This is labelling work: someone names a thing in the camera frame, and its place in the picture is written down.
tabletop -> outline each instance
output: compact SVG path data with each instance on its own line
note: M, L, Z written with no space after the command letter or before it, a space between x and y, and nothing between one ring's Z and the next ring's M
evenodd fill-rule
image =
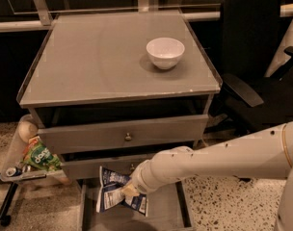
M170 70L147 58L147 43L161 37L185 45ZM60 15L18 101L33 108L216 93L210 65L178 11Z

black metal leg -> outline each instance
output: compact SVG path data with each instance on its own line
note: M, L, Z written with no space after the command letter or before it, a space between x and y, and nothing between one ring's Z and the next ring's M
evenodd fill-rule
M11 182L10 188L8 190L8 193L6 194L6 197L4 199L4 202L2 204L2 207L0 209L0 221L2 226L7 226L11 222L11 216L7 215L9 208L11 206L13 196L15 194L15 191L17 190L18 184L15 182Z

terrazzo floor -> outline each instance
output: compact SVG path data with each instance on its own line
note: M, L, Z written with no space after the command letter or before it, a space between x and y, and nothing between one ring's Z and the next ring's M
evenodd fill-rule
M0 171L15 128L16 123L0 123ZM205 141L213 143L215 137L205 137ZM203 176L187 179L185 186L197 231L271 231L284 184L284 180L243 182ZM0 182L0 207L8 187ZM79 208L76 184L36 189L19 186L8 212L11 224L0 225L0 230L78 230Z

chair armrest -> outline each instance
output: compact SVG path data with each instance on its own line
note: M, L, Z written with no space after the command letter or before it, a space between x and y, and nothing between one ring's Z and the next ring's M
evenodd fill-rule
M272 78L281 79L293 67L293 46L286 47L283 52L291 58L271 75Z
M247 83L235 75L223 74L224 85L227 85L237 96L239 96L250 107L263 104L264 101Z

green snack bag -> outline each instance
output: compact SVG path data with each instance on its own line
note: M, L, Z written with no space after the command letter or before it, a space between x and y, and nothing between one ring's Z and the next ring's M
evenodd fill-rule
M25 148L23 163L41 170L55 171L61 169L61 163L57 155L53 155L42 143L40 137L30 139Z

